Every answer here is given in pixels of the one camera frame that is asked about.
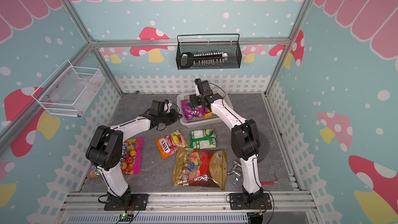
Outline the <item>yellow orange candy bag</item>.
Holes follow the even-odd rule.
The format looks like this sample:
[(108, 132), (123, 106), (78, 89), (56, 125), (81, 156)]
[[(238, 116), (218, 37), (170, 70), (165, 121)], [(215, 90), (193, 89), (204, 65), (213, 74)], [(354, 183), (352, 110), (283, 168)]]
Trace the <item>yellow orange candy bag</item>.
[(210, 118), (214, 115), (213, 112), (208, 107), (203, 107), (203, 110), (204, 110), (204, 118)]

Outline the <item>purple grape candy bag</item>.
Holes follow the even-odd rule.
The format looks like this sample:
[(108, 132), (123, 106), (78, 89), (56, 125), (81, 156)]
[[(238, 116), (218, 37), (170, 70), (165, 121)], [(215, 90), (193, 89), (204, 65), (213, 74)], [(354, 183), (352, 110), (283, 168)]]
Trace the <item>purple grape candy bag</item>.
[(189, 99), (181, 101), (181, 109), (186, 120), (193, 120), (194, 118), (205, 117), (203, 106), (192, 106)]

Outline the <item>white plastic basket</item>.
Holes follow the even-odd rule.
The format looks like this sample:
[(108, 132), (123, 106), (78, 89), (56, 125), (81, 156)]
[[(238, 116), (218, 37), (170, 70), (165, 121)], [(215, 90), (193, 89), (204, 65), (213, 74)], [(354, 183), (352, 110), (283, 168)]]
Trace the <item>white plastic basket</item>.
[[(182, 115), (183, 115), (183, 111), (182, 111), (181, 102), (183, 100), (189, 99), (189, 95), (191, 95), (191, 94), (193, 94), (193, 92), (184, 92), (184, 93), (178, 94), (178, 96), (177, 96), (177, 104), (180, 108), (179, 113)], [(185, 118), (185, 116), (183, 116), (180, 119), (180, 122), (182, 125), (185, 125), (185, 126), (191, 128), (191, 127), (199, 127), (199, 126), (207, 125), (207, 124), (220, 123), (223, 121), (217, 115), (213, 115), (212, 117), (209, 117), (209, 118), (198, 117), (198, 118), (193, 118), (192, 120), (187, 120)]]

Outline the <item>orange Fox's candy bag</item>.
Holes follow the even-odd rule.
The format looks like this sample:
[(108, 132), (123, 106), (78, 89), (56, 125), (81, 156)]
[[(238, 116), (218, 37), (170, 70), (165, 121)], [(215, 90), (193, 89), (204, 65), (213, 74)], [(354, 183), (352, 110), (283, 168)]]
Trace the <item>orange Fox's candy bag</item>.
[(156, 139), (156, 144), (162, 159), (166, 159), (176, 153), (179, 147), (188, 147), (186, 139), (179, 130), (160, 139)]

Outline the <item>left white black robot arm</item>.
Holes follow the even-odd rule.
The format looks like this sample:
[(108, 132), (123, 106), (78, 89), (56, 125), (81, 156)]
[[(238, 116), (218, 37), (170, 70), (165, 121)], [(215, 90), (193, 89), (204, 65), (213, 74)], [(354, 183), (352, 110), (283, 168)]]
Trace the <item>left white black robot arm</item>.
[(154, 100), (151, 107), (136, 118), (120, 125), (101, 125), (96, 129), (86, 158), (101, 173), (111, 200), (119, 204), (131, 201), (131, 189), (120, 168), (123, 142), (160, 124), (169, 126), (181, 118), (176, 104), (169, 100)]

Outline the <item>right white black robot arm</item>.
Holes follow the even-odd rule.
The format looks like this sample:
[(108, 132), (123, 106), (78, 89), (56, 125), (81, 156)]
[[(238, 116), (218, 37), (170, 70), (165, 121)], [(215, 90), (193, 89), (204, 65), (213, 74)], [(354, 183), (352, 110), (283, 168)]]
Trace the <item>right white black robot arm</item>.
[(260, 135), (257, 124), (245, 119), (230, 108), (224, 97), (214, 93), (206, 80), (196, 79), (195, 95), (190, 96), (193, 107), (203, 106), (217, 115), (231, 130), (231, 147), (239, 158), (243, 170), (243, 196), (246, 204), (258, 202), (263, 197), (263, 188), (258, 172)]

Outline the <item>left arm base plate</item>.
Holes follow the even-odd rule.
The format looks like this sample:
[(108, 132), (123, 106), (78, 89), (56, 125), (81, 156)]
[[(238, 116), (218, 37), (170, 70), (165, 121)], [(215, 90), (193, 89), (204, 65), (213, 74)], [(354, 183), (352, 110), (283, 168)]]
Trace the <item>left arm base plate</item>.
[(105, 211), (144, 211), (148, 203), (149, 194), (127, 194), (125, 198), (108, 194)]

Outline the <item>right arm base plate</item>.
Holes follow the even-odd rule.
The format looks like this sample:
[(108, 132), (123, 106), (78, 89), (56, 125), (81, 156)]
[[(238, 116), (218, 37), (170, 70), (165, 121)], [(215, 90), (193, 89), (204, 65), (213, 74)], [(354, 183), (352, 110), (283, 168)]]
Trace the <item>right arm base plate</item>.
[(263, 193), (260, 196), (248, 197), (244, 193), (230, 193), (226, 197), (230, 203), (231, 210), (271, 210), (272, 199), (269, 194)]

